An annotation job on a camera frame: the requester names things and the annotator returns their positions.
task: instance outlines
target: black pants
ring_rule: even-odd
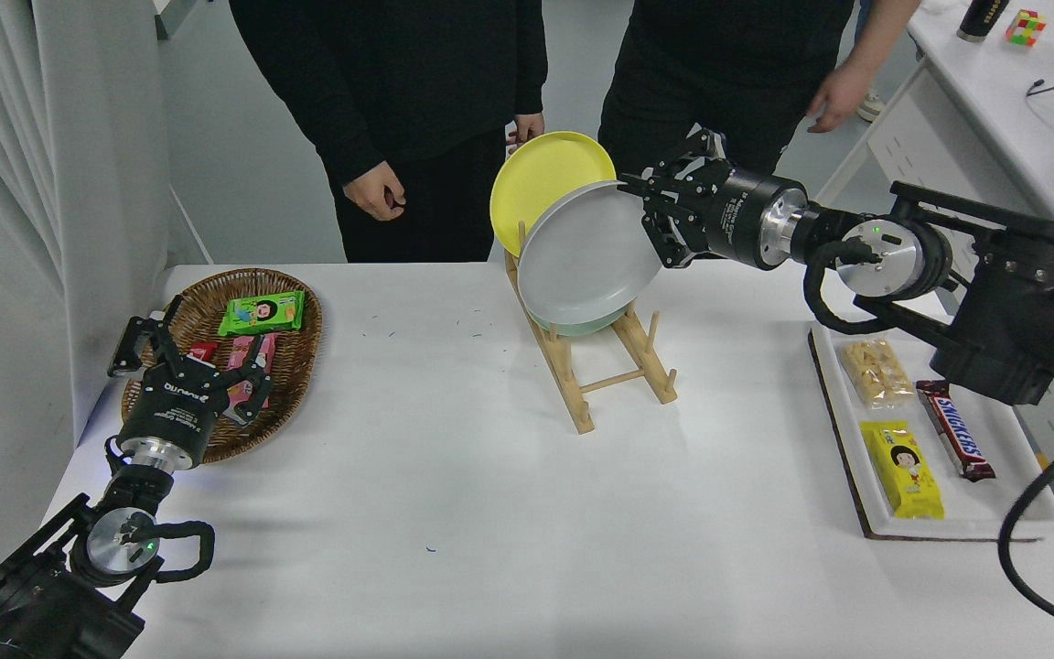
[[[740,86],[707,78],[630,25],[604,97],[599,141],[616,170],[641,174],[697,123],[726,135],[726,155],[736,166],[773,174],[822,81]]]
[[[506,159],[503,130],[461,142],[424,161],[389,162],[406,188],[406,212],[377,221],[344,196],[329,174],[336,220],[349,263],[485,260],[490,228],[490,188]]]

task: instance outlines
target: wicker basket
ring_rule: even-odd
[[[226,304],[234,297],[270,295],[301,289],[306,293],[304,302],[304,327],[297,332],[280,332],[275,343],[275,356],[271,364],[273,388],[268,401],[271,407],[259,412],[250,425],[239,427],[227,416],[218,416],[210,443],[206,448],[202,463],[217,462],[231,456],[245,453],[258,446],[271,434],[288,423],[292,413],[304,400],[309,388],[311,367],[315,362],[323,332],[323,312],[319,301],[311,288],[289,274],[260,268],[243,268],[210,276],[181,291],[181,305],[173,316],[170,333],[178,349],[188,350],[195,342],[217,342],[218,351],[213,363],[219,370],[226,370],[230,358],[234,336],[218,336],[218,326],[226,313]],[[147,366],[152,366],[152,350],[142,354]],[[121,416],[129,418],[141,384],[130,381],[121,400]]]

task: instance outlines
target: white tray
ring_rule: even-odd
[[[993,480],[971,483],[958,476],[950,454],[942,447],[933,423],[925,416],[920,401],[895,409],[871,410],[862,404],[853,389],[852,381],[837,360],[837,351],[854,342],[882,337],[890,342],[900,364],[911,380],[938,380],[930,368],[933,347],[917,341],[899,329],[879,334],[845,336],[831,329],[813,324],[816,368],[820,372],[833,425],[848,467],[850,484],[858,498],[862,522],[867,538],[881,539],[941,539],[941,541],[995,541],[999,525],[1008,509],[1028,484],[1036,479],[1040,466],[1030,449],[1016,414],[1011,407],[961,387],[951,387],[951,396],[965,419],[972,437],[978,442],[982,454],[995,467]],[[909,423],[921,454],[937,480],[945,520],[904,520],[894,517],[890,500],[877,479],[870,453],[861,438],[861,421],[887,421],[900,419]],[[1030,541],[1054,530],[1054,497],[1050,490],[1032,502],[1012,536]]]

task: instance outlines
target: sneaker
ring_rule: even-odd
[[[856,109],[856,115],[873,123],[881,115],[881,110],[883,109],[885,109],[885,104],[881,100],[881,95],[877,93],[876,89],[870,89],[870,92],[864,96],[864,100],[861,100],[861,106]]]

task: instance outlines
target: hand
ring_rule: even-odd
[[[344,195],[380,221],[396,219],[406,212],[406,188],[388,162],[378,163],[345,185]]]
[[[807,116],[816,117],[808,133],[828,133],[844,123],[857,111],[873,84],[873,73],[861,67],[841,64],[820,83],[819,91],[807,105]]]
[[[544,134],[544,113],[535,115],[515,115],[515,129],[507,134],[507,153],[514,154],[515,149],[523,147],[532,138]]]

